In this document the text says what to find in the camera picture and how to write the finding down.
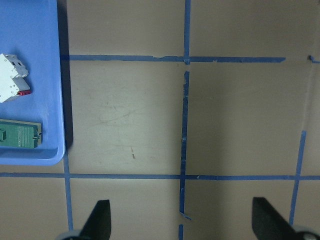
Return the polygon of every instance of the circuit breaker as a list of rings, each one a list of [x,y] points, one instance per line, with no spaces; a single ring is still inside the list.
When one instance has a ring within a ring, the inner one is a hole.
[[[25,65],[12,54],[0,54],[0,103],[31,93],[24,80],[28,76]]]

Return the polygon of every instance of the blue plastic tray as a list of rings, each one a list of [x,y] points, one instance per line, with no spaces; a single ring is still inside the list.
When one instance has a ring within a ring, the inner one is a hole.
[[[0,0],[0,53],[15,54],[29,71],[32,94],[0,103],[0,119],[42,124],[34,149],[0,146],[0,164],[54,165],[65,153],[56,0]]]

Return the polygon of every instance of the blue tape line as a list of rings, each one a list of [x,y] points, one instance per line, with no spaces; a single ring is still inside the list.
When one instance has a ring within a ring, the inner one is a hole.
[[[179,234],[178,234],[179,240],[184,240],[184,225],[179,225]]]
[[[72,179],[180,179],[180,175],[169,174],[79,174],[71,173]]]
[[[242,176],[215,176],[215,175],[186,175],[187,180],[209,180],[209,181],[252,181],[252,180],[295,180],[291,175],[242,175]]]
[[[179,194],[179,211],[187,219],[191,219],[190,217],[185,215],[189,78],[190,78],[190,72],[186,71],[184,73],[184,85],[183,85],[180,194]]]
[[[182,56],[144,56],[144,55],[62,55],[61,60],[70,61],[139,61],[139,62],[183,62]]]
[[[292,192],[292,199],[291,199],[291,209],[290,209],[290,216],[289,216],[289,224],[293,225],[295,221],[295,211],[296,211],[296,203],[298,197],[298,190],[299,190],[299,181],[302,169],[302,162],[304,158],[304,151],[305,151],[305,144],[306,144],[306,137],[307,132],[302,131],[300,137],[300,145],[299,145],[299,153],[298,153],[298,161],[296,164],[296,171],[295,176],[296,179],[294,181],[294,187]]]
[[[70,179],[172,179],[179,180],[181,176],[176,174],[96,174],[96,173],[70,173]],[[53,178],[63,179],[63,173],[36,173],[36,172],[0,172],[0,178]],[[320,180],[320,175],[237,175],[237,176],[217,176],[217,175],[185,175],[185,180],[207,180],[207,181],[267,181],[267,180],[296,180],[312,181]]]
[[[300,176],[300,181],[320,180],[320,176]]]
[[[311,60],[313,64],[320,64],[320,61],[316,61],[315,58],[311,55],[309,56],[309,60]]]
[[[63,173],[29,173],[29,172],[1,172],[0,178],[57,178],[63,179]]]
[[[184,2],[184,62],[190,64],[190,13],[191,13],[191,0]]]
[[[285,57],[241,56],[145,56],[145,55],[61,55],[70,61],[130,61],[130,62],[185,62],[190,63],[282,63]]]
[[[250,56],[192,56],[192,63],[281,63],[285,57],[250,57]]]
[[[70,186],[70,170],[69,170],[69,156],[68,150],[65,150],[63,157],[63,167],[64,167],[64,184],[65,184],[65,199],[66,199],[66,213],[68,218],[68,228],[69,231],[74,229],[74,221],[72,217],[72,202],[71,202],[71,186]]]

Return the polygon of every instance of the floor tile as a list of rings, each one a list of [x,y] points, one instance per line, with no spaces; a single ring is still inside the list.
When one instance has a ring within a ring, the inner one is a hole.
[[[307,131],[302,174],[320,175],[320,65],[313,64],[305,119]]]
[[[251,214],[253,197],[265,197],[289,218],[293,181],[186,182],[184,240],[255,240]]]
[[[294,175],[310,68],[192,63],[187,173]]]
[[[297,195],[294,225],[304,226],[320,233],[320,181],[300,181]]]
[[[50,173],[63,174],[64,160],[53,166],[0,165],[0,173]]]
[[[71,62],[72,173],[179,174],[183,63]]]
[[[184,0],[70,0],[67,13],[70,54],[184,54]]]
[[[0,178],[0,239],[55,239],[68,231],[65,180]]]
[[[110,200],[111,239],[178,239],[179,181],[160,179],[72,179],[75,229],[98,200]]]
[[[192,56],[287,57],[305,60],[319,45],[317,0],[195,0]]]

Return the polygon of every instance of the green circuit board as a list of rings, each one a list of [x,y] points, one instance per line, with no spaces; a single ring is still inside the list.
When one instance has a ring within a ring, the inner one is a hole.
[[[34,149],[41,139],[41,123],[0,119],[0,146]]]

